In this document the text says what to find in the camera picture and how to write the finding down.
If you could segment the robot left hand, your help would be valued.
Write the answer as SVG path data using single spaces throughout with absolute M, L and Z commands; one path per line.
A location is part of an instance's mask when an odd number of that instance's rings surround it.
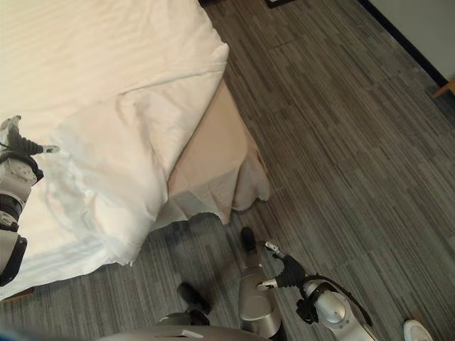
M 23 137 L 19 131 L 20 115 L 10 117 L 1 123 L 1 152 L 17 152 L 25 156 L 42 153 L 59 153 L 60 148 L 53 145 L 41 145 Z

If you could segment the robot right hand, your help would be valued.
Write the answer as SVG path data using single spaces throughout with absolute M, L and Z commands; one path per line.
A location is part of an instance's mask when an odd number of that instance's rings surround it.
M 271 241 L 262 242 L 262 246 L 272 252 L 272 256 L 279 259 L 284 268 L 282 272 L 257 284 L 256 289 L 259 291 L 271 290 L 273 288 L 287 288 L 300 286 L 304 282 L 305 270 L 303 266 L 292 256 L 281 250 Z

